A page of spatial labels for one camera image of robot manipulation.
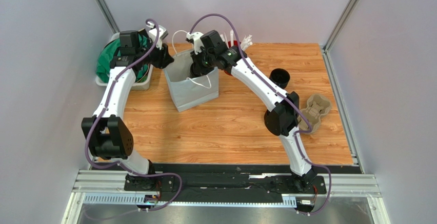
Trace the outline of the white paper bag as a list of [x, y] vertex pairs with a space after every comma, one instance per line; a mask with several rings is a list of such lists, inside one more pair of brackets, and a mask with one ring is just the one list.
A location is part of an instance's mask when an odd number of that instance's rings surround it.
[[183, 112], [219, 96], [219, 70], [212, 69], [206, 75], [195, 77], [191, 71], [193, 63], [191, 49], [176, 51], [173, 47], [174, 62], [164, 69], [170, 97], [178, 112]]

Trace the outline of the stack of black cups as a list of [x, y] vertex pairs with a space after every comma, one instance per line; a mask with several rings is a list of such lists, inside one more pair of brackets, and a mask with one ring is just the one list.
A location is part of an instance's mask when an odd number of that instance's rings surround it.
[[285, 69], [276, 68], [270, 72], [269, 79], [278, 87], [286, 89], [290, 81], [290, 74]]

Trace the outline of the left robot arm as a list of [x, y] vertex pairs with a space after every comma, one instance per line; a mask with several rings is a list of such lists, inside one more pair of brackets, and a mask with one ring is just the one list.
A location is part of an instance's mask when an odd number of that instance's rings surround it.
[[130, 183], [145, 191], [159, 190], [165, 174], [157, 174], [153, 163], [134, 149], [132, 133], [123, 121], [129, 92], [144, 66], [163, 69], [174, 60], [163, 42], [165, 29], [130, 30], [119, 34], [119, 46], [111, 54], [109, 77], [103, 98], [91, 117], [82, 120], [85, 156], [99, 170], [121, 167]]

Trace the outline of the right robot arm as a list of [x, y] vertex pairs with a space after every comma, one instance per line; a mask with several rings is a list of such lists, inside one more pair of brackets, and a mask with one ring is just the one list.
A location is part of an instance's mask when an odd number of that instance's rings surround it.
[[227, 72], [244, 83], [266, 106], [264, 123], [277, 136], [287, 154], [292, 186], [298, 191], [312, 188], [316, 173], [307, 159], [299, 132], [299, 96], [288, 93], [264, 75], [251, 61], [240, 45], [228, 46], [220, 34], [189, 32], [186, 40], [193, 45], [192, 73], [200, 75], [215, 68]]

